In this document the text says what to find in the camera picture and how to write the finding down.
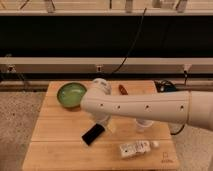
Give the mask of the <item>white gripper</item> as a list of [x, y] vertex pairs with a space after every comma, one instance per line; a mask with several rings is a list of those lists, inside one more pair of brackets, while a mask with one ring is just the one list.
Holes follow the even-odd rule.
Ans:
[[110, 120], [110, 116], [108, 114], [91, 113], [90, 117], [95, 123], [100, 124], [103, 127], [106, 127]]

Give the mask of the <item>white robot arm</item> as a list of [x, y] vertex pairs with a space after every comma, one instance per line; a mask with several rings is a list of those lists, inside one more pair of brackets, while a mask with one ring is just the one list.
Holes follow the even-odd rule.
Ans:
[[213, 131], [213, 92], [175, 91], [112, 95], [108, 81], [96, 78], [83, 96], [81, 109], [99, 122], [110, 115], [187, 124]]

